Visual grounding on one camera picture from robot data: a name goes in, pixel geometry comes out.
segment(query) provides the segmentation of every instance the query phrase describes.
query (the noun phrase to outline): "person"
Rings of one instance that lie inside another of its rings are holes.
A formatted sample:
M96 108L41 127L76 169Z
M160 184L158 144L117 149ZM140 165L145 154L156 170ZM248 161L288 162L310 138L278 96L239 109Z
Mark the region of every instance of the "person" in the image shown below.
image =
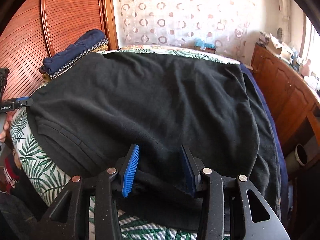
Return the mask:
M0 142L2 143L4 143L7 136L10 136L9 128L10 128L11 121L12 121L12 114L7 114L7 117L3 126L3 130L0 133Z

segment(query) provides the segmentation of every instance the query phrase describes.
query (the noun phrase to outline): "folded clothes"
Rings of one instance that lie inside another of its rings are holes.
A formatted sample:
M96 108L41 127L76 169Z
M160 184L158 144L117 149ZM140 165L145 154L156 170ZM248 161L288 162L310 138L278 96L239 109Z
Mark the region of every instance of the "folded clothes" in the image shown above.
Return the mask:
M87 31L74 44L69 45L64 51L58 52L53 57L45 58L43 60L42 70L49 75L54 74L62 68L63 65L83 51L90 49L105 37L105 34L100 30L93 29Z

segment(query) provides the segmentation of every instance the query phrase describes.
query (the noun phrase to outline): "ridged blue pad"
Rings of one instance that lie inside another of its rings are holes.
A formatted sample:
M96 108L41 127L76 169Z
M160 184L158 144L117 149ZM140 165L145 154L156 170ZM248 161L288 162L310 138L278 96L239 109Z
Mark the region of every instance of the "ridged blue pad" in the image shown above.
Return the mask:
M137 170L138 162L139 162L139 146L135 145L131 153L131 157L130 157L127 169L125 170L125 173L124 173L123 188L122 188L122 195L124 197L127 197L128 194L131 192L134 175Z

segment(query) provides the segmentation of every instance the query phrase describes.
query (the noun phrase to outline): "translucent patterned curtain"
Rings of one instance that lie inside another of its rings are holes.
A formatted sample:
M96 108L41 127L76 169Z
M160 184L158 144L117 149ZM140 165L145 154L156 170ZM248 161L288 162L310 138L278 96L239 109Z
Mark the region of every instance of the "translucent patterned curtain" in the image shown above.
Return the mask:
M195 38L217 53L240 58L254 0L115 0L124 44L194 47Z

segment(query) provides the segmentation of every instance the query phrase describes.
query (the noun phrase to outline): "wooden cabinet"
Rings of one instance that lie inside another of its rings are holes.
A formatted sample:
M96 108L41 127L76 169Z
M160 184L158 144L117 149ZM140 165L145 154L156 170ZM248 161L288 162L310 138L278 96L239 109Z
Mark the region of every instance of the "wooden cabinet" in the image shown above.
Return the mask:
M251 64L253 76L275 121L281 146L291 151L299 140L297 132L307 113L316 105L316 96L298 73L265 48L256 45Z

